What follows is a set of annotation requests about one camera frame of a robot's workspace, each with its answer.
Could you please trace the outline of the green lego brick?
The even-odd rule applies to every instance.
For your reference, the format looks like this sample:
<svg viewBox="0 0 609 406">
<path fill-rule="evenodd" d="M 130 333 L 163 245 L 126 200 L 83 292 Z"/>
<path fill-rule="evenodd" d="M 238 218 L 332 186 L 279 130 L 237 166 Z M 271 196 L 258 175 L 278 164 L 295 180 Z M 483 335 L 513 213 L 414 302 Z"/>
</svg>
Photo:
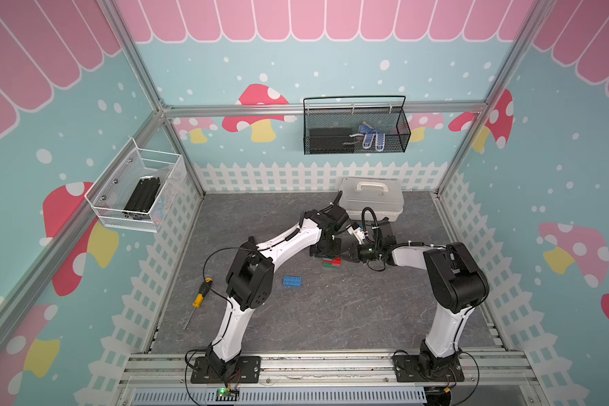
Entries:
<svg viewBox="0 0 609 406">
<path fill-rule="evenodd" d="M 341 265 L 335 264 L 335 263 L 332 263 L 332 262 L 323 262 L 322 265 L 323 265 L 324 268 L 328 268 L 328 269 L 338 269 L 338 268 L 341 267 Z"/>
</svg>

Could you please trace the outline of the red lego brick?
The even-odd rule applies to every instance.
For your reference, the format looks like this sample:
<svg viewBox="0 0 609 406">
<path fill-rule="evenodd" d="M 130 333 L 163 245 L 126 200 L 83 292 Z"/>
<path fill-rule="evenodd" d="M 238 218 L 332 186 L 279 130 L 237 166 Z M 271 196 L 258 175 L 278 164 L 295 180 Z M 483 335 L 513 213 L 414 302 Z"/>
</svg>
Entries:
<svg viewBox="0 0 609 406">
<path fill-rule="evenodd" d="M 334 259 L 332 259 L 332 258 L 324 258 L 323 262 L 332 262 L 332 263 L 335 263 L 335 264 L 342 265 L 342 260 L 340 258 L 334 258 Z"/>
</svg>

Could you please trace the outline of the large blue lego brick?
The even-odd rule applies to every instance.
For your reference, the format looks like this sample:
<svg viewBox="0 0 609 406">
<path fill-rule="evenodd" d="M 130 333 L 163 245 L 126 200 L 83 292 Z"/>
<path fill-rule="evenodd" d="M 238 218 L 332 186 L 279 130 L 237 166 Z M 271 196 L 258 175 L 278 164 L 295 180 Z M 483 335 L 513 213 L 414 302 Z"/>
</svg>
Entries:
<svg viewBox="0 0 609 406">
<path fill-rule="evenodd" d="M 283 286 L 290 288 L 300 288 L 302 286 L 302 278 L 285 276 L 283 279 Z"/>
</svg>

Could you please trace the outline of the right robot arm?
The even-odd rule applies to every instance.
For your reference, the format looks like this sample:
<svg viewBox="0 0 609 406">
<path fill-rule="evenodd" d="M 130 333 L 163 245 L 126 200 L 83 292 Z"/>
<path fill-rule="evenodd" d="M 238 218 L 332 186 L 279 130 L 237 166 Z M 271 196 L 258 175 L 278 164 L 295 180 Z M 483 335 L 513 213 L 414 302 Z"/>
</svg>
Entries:
<svg viewBox="0 0 609 406">
<path fill-rule="evenodd" d="M 433 245 L 408 240 L 398 242 L 387 218 L 353 221 L 346 231 L 356 238 L 348 249 L 352 262 L 375 272 L 387 267 L 413 267 L 426 271 L 436 300 L 431 330 L 421 341 L 419 353 L 397 350 L 392 363 L 399 382 L 441 382 L 448 386 L 465 380 L 458 344 L 468 319 L 489 294 L 487 278 L 467 247 L 455 242 Z"/>
</svg>

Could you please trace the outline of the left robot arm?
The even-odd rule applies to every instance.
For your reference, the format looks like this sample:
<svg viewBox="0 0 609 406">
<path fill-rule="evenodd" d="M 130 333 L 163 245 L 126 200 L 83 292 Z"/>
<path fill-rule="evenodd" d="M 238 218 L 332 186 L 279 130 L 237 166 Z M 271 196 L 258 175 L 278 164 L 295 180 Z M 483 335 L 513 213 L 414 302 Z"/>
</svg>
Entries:
<svg viewBox="0 0 609 406">
<path fill-rule="evenodd" d="M 226 276 L 226 311 L 212 342 L 204 349 L 206 370 L 229 383 L 237 373 L 241 347 L 250 319 L 272 292 L 273 277 L 284 262 L 304 249 L 333 244 L 334 235 L 348 220 L 340 206 L 341 191 L 329 206 L 304 211 L 296 225 L 277 237 L 258 243 L 253 237 L 236 249 Z"/>
</svg>

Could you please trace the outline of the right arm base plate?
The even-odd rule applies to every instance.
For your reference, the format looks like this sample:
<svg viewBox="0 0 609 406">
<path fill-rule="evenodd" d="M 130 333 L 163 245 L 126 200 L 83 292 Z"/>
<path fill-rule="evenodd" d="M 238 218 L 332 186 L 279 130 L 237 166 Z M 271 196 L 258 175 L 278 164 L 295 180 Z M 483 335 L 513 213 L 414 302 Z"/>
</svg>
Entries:
<svg viewBox="0 0 609 406">
<path fill-rule="evenodd" d="M 457 355 L 437 359 L 427 353 L 407 355 L 398 352 L 392 356 L 398 382 L 440 382 L 453 385 L 465 380 Z"/>
</svg>

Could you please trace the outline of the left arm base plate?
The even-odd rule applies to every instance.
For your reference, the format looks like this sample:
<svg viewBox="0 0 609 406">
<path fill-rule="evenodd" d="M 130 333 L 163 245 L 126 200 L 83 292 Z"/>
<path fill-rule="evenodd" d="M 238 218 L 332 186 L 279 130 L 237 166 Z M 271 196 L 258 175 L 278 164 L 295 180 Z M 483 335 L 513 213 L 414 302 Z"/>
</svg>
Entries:
<svg viewBox="0 0 609 406">
<path fill-rule="evenodd" d="M 260 380 L 261 366 L 259 356 L 240 356 L 223 368 L 212 366 L 207 357 L 198 357 L 189 362 L 189 380 L 193 384 L 256 384 Z"/>
</svg>

